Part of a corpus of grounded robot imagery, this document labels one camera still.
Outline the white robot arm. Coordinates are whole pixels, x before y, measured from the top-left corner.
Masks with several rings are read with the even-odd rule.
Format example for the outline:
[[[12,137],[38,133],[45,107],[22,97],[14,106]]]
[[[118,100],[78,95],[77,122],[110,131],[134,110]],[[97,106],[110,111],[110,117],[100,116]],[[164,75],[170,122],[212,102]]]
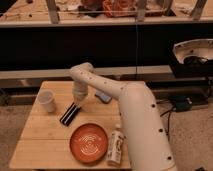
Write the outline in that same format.
[[[178,171],[155,97],[144,82],[120,82],[98,76],[86,62],[73,66],[74,102],[91,86],[118,101],[132,171]]]

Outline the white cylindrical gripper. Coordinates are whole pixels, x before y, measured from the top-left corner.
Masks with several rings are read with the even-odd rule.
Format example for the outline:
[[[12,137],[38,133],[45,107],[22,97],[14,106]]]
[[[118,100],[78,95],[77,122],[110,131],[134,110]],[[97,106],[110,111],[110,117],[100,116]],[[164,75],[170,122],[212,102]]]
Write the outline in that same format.
[[[80,104],[88,95],[88,85],[75,81],[73,84],[73,97],[76,104]]]

